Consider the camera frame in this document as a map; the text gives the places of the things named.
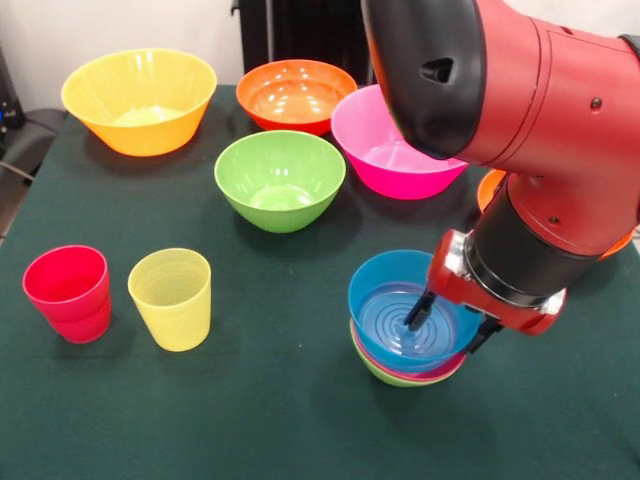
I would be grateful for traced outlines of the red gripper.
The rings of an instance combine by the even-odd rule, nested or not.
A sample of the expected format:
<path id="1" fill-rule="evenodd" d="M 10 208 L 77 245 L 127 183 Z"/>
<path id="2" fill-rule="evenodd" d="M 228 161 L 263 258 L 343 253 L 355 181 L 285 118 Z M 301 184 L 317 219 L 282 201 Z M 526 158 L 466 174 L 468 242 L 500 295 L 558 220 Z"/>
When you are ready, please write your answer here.
<path id="1" fill-rule="evenodd" d="M 457 230 L 449 230 L 442 237 L 427 272 L 428 290 L 410 310 L 405 326 L 409 330 L 419 330 L 428 320 L 437 295 L 496 318 L 481 323 L 467 345 L 468 353 L 475 353 L 494 334 L 500 333 L 503 326 L 526 335 L 540 335 L 548 330 L 564 308 L 567 289 L 544 298 L 540 306 L 533 307 L 496 296 L 472 274 L 465 255 L 468 238 L 469 234 Z"/>

